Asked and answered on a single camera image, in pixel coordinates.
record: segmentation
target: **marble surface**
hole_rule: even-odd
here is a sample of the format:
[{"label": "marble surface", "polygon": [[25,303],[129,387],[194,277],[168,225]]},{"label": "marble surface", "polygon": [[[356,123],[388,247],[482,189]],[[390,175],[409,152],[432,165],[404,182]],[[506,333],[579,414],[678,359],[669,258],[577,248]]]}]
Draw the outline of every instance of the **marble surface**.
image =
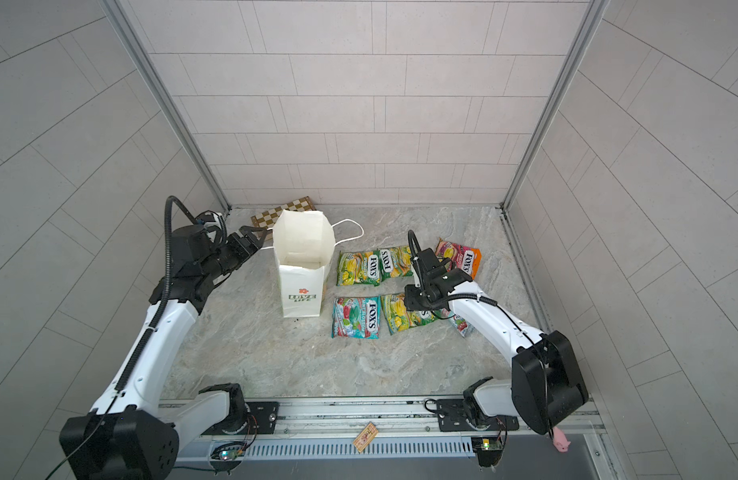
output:
[{"label": "marble surface", "polygon": [[[401,292],[410,277],[379,286],[335,286],[340,249],[369,250],[406,244],[413,229],[422,248],[439,236],[474,246],[483,258],[476,281],[522,320],[536,325],[516,262],[493,206],[319,207],[335,223],[352,218],[363,238],[334,252],[320,317],[285,319],[272,250],[262,250],[217,288],[188,333],[164,386],[162,398],[193,398],[199,389],[237,382],[247,397],[382,396],[461,393],[485,376],[509,378],[509,366],[475,331],[463,339],[448,320],[380,338],[331,338],[336,296]],[[264,209],[235,209],[228,229],[249,224]],[[356,235],[350,223],[335,227],[339,240]]]}]

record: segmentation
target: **checkered board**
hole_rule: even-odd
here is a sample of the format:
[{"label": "checkered board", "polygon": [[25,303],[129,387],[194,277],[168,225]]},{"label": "checkered board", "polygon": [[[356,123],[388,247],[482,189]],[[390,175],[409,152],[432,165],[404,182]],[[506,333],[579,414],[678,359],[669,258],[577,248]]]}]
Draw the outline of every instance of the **checkered board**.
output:
[{"label": "checkered board", "polygon": [[[251,217],[251,224],[254,226],[261,226],[263,228],[271,228],[275,225],[278,216],[283,210],[291,210],[293,212],[305,212],[308,210],[316,210],[313,206],[313,201],[310,197],[303,197],[293,202],[289,202],[286,205],[276,206],[272,210],[262,212]],[[268,232],[268,239],[273,238],[273,233]]]}]

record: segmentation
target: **side wall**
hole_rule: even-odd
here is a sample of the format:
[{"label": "side wall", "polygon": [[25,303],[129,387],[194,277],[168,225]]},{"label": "side wall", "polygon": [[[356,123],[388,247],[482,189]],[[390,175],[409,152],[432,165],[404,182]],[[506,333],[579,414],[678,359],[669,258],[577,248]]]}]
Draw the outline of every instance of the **side wall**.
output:
[{"label": "side wall", "polygon": [[587,3],[122,6],[232,204],[495,204]]},{"label": "side wall", "polygon": [[96,1],[0,0],[0,478],[44,478],[118,370],[170,194],[218,208]]},{"label": "side wall", "polygon": [[509,216],[628,477],[738,478],[738,1],[612,0]]}]

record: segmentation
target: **candy packet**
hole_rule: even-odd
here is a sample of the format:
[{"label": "candy packet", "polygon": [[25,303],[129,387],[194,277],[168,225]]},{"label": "candy packet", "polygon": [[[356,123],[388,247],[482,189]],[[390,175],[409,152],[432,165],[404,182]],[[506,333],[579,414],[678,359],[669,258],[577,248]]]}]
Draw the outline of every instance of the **candy packet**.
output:
[{"label": "candy packet", "polygon": [[465,338],[466,336],[470,335],[470,332],[472,332],[475,327],[470,325],[467,320],[463,319],[459,315],[455,315],[452,312],[449,312],[447,309],[443,308],[441,309],[442,316],[449,317],[449,321],[454,325],[454,328],[457,329],[458,332],[460,332],[460,335],[462,335],[462,338]]},{"label": "candy packet", "polygon": [[382,280],[399,276],[412,276],[412,252],[408,245],[380,248]]},{"label": "candy packet", "polygon": [[331,337],[380,338],[380,298],[341,296],[334,300]]},{"label": "candy packet", "polygon": [[387,326],[390,328],[391,335],[402,330],[427,325],[436,321],[436,317],[431,312],[406,311],[403,298],[403,293],[391,293],[389,295],[382,295],[381,297],[382,311],[385,314],[385,320],[387,320]]},{"label": "candy packet", "polygon": [[443,238],[439,238],[438,240],[436,256],[452,259],[451,265],[447,268],[450,270],[454,266],[457,266],[460,270],[475,279],[478,273],[478,266],[481,263],[481,251],[470,246],[453,244]]},{"label": "candy packet", "polygon": [[379,285],[382,282],[380,274],[380,252],[342,252],[340,264],[336,269],[337,285]]}]

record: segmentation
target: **paper bag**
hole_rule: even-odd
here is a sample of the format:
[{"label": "paper bag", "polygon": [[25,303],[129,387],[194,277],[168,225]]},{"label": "paper bag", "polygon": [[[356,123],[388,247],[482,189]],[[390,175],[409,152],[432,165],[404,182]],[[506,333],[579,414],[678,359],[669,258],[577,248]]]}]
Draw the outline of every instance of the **paper bag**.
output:
[{"label": "paper bag", "polygon": [[[342,222],[357,222],[344,219]],[[278,266],[280,300],[284,318],[320,315],[326,275],[334,247],[361,235],[334,241],[334,228],[324,212],[283,210],[273,226],[273,252]]]}]

